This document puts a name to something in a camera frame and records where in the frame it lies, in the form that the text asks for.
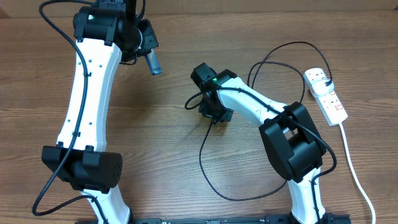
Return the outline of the black smartphone blue screen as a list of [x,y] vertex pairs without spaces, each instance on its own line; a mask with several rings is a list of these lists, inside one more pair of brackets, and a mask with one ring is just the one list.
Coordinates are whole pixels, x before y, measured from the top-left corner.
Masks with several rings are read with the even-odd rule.
[[162,73],[162,69],[160,66],[160,63],[158,61],[158,58],[155,54],[155,50],[152,49],[150,53],[145,55],[146,62],[148,64],[149,70],[152,75],[160,75]]

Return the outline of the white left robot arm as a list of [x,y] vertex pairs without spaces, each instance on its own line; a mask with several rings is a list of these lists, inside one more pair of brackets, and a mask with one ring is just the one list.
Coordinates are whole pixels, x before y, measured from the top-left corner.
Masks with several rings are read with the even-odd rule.
[[82,1],[68,42],[76,52],[68,111],[54,146],[44,146],[42,162],[87,199],[96,223],[132,223],[118,182],[122,156],[106,149],[106,119],[114,76],[120,65],[147,61],[151,74],[162,69],[155,54],[159,43],[145,11],[135,1]]

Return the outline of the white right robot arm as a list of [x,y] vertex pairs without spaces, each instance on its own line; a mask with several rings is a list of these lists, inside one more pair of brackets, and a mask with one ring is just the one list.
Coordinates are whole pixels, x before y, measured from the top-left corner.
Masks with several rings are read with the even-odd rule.
[[259,128],[271,166],[289,185],[290,222],[327,223],[318,178],[329,148],[306,107],[266,98],[231,70],[217,73],[205,63],[194,68],[190,77],[202,97],[196,108],[211,124],[229,122],[238,112]]

